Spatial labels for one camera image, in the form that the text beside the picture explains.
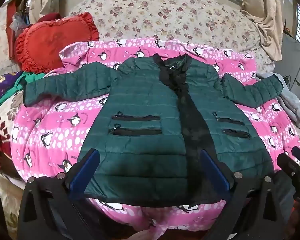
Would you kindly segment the dark green puffer jacket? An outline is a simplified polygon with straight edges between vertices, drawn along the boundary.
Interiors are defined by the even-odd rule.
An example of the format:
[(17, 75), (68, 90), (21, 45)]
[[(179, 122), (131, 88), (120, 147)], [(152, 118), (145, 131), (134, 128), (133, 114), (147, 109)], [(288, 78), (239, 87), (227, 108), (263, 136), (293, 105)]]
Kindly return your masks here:
[(24, 105), (48, 96), (70, 102), (107, 96), (79, 159), (91, 149), (100, 161), (84, 195), (106, 203), (168, 207), (222, 200), (209, 181), (206, 152), (232, 186), (232, 174), (273, 173), (268, 150), (239, 105), (257, 108), (283, 85), (270, 76), (244, 85), (184, 54), (163, 60), (131, 57), (116, 69), (99, 62), (28, 84)]

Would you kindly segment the grey fleece garment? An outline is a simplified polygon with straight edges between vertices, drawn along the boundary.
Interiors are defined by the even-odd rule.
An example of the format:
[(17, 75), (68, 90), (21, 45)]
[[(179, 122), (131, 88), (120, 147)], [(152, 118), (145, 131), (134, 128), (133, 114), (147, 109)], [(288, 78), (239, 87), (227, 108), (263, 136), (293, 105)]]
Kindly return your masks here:
[(289, 90), (283, 77), (277, 73), (257, 73), (256, 80), (260, 81), (272, 75), (275, 75), (283, 84), (283, 90), (277, 97), (279, 104), (285, 110), (290, 119), (300, 129), (300, 99)]

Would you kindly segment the grey cabinet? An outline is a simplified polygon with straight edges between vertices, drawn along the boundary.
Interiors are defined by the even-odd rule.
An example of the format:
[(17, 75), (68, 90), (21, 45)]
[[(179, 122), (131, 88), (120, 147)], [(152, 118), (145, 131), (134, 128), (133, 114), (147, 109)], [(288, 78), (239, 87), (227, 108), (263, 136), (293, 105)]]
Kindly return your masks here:
[(274, 72), (280, 74), (289, 90), (300, 99), (300, 42), (283, 34), (282, 60), (275, 62)]

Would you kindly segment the green garment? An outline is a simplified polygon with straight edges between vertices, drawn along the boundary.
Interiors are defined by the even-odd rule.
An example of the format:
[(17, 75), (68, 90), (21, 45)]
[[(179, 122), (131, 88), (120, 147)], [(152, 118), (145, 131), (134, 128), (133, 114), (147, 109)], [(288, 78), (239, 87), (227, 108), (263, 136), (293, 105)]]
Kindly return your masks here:
[(28, 83), (37, 81), (45, 76), (44, 73), (36, 74), (32, 72), (23, 72), (23, 74), (17, 79), (14, 86), (10, 88), (1, 98), (0, 106), (11, 96), (22, 91)]

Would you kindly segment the purple cloth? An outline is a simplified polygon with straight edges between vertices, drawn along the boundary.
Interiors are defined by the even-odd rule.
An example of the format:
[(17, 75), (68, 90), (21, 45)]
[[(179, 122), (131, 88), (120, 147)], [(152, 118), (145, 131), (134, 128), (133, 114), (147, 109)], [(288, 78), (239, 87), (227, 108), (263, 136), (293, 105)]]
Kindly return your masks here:
[(17, 79), (23, 74), (23, 72), (12, 72), (3, 74), (0, 76), (0, 98), (14, 86)]

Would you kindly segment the red ruffled heart pillow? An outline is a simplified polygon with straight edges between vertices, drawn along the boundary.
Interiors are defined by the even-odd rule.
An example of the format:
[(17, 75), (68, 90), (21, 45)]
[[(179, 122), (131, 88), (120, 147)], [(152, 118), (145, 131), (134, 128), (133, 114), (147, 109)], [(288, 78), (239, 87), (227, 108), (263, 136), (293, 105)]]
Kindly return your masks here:
[(63, 66), (59, 52), (66, 46), (98, 39), (99, 32), (89, 12), (70, 17), (52, 12), (18, 35), (14, 55), (22, 71), (46, 74)]

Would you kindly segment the beige curtain right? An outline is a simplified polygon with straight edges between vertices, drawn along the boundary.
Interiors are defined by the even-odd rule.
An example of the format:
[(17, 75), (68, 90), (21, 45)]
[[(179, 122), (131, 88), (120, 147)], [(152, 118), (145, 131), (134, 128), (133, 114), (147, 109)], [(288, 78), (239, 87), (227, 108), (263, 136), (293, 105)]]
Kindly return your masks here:
[(281, 0), (242, 0), (243, 14), (257, 27), (260, 45), (273, 61), (282, 60)]

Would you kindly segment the floral bed sheet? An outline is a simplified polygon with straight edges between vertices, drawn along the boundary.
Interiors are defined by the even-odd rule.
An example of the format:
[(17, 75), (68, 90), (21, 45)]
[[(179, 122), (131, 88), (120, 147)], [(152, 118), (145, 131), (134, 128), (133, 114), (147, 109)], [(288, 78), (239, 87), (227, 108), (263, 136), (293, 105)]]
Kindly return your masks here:
[(260, 45), (256, 25), (218, 0), (59, 0), (62, 16), (89, 12), (101, 41), (157, 37), (250, 52), (259, 72), (275, 64)]

